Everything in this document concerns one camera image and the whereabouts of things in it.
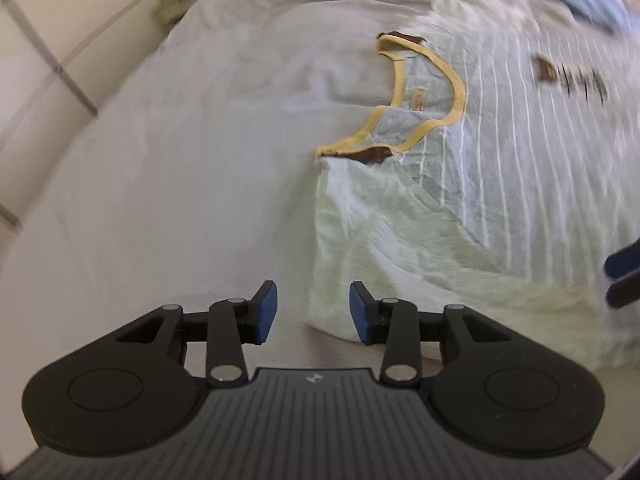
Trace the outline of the grey white striped shirt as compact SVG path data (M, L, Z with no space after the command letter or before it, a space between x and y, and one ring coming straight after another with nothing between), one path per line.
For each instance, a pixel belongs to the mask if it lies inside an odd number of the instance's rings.
M433 0L376 43L390 104L318 151L308 318L355 339L365 282L466 304L593 370L639 363L604 263L639 235L639 23L541 0Z

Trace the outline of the light grey bed sheet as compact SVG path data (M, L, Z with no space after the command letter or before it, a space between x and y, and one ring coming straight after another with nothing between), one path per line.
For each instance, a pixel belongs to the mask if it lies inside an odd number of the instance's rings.
M378 359L357 336L309 322L318 151L390 104L394 71L378 38L432 1L192 6L75 136L2 256L3 463L35 451L21 410L35 372L165 302L204 309L275 281L276 322L250 364ZM639 451L639 363L594 371L608 395L594 446L623 463Z

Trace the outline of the light blue cloth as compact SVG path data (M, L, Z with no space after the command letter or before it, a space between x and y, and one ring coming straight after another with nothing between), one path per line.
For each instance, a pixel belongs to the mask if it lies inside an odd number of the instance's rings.
M576 18L613 36L632 32L639 25L639 17L631 13L620 0L558 0Z

